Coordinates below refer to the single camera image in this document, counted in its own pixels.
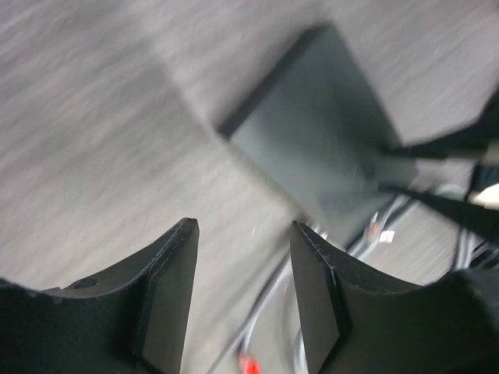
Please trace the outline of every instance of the gray cable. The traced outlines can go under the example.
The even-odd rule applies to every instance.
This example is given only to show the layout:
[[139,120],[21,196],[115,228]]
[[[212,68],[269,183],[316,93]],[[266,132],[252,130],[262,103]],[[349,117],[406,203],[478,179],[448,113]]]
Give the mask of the gray cable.
[[[461,188],[454,185],[443,185],[432,192],[452,199],[462,199],[465,195]],[[364,260],[379,244],[380,233],[382,231],[395,228],[396,224],[400,222],[402,218],[409,215],[417,204],[417,201],[410,200],[405,197],[400,196],[396,198],[386,210],[382,213],[378,213],[371,221],[370,224],[376,224],[378,227],[378,231],[375,236],[369,237],[367,235],[363,235],[349,248],[348,253],[357,259]],[[473,233],[467,230],[459,231],[455,249],[455,260],[451,267],[452,270],[469,267],[475,244],[476,236]],[[278,286],[290,275],[292,275],[291,256],[290,254],[287,254],[262,288],[244,323],[238,328],[235,335],[228,342],[227,346],[219,354],[207,374],[214,374],[220,363],[229,355],[233,355],[236,351],[238,351],[238,349],[241,353],[247,354],[251,336],[257,324],[258,317],[262,313],[271,296],[278,289]],[[295,374],[308,373],[306,369],[305,349],[303,346],[301,329],[298,330],[293,344],[293,370]]]

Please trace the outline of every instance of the red connector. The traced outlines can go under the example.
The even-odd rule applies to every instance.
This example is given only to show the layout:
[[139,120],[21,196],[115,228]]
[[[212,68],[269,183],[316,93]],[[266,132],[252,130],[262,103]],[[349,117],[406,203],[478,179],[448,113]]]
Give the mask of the red connector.
[[237,359],[242,374],[260,374],[260,368],[254,358],[248,355],[238,354]]

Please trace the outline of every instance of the gray wooden surface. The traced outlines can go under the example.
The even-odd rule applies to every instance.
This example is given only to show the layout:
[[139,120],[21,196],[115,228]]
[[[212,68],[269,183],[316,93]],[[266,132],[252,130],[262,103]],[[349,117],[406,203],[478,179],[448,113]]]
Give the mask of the gray wooden surface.
[[[182,372],[206,372],[298,213],[213,127],[300,30],[325,20],[404,140],[472,118],[499,79],[496,0],[3,1],[0,274],[65,286],[196,217]],[[462,181],[467,167],[424,170]],[[369,262],[424,283],[444,272],[455,228],[418,214]],[[257,329],[263,372],[289,371],[294,303],[290,287]]]

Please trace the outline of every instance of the cable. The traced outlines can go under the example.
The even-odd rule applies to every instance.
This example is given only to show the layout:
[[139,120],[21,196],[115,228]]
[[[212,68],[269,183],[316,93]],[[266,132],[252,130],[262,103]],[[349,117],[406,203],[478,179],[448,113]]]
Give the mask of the cable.
[[[437,195],[446,196],[452,199],[463,199],[463,196],[465,195],[464,190],[455,185],[442,185],[436,189],[431,189],[430,191]],[[402,218],[409,215],[417,204],[417,201],[409,198],[402,196],[397,197],[388,208],[373,216],[373,219],[364,231],[364,235],[348,248],[347,253],[361,261],[364,260],[379,244],[381,233],[388,229],[395,228],[397,223],[400,222]],[[311,226],[319,235],[325,236],[324,233],[319,232],[320,229],[318,226]],[[455,259],[451,270],[469,267],[472,261],[473,251],[479,247],[480,245],[476,245],[475,234],[460,229],[456,242]],[[260,372],[257,362],[248,355],[250,340],[257,324],[258,317],[263,312],[265,305],[276,292],[278,286],[289,276],[292,276],[292,268],[291,256],[288,253],[272,272],[261,289],[257,300],[254,302],[245,321],[237,329],[224,350],[215,359],[207,374],[215,374],[221,362],[233,354],[237,355],[239,366],[241,367],[243,374],[258,374]],[[298,330],[293,344],[293,370],[295,374],[307,374],[301,329]]]

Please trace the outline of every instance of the red object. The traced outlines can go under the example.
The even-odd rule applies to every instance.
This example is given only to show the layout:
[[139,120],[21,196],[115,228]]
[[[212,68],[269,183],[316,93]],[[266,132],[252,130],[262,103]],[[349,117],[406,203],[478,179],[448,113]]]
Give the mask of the red object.
[[260,374],[260,367],[254,358],[247,355],[238,355],[238,361],[242,374]]

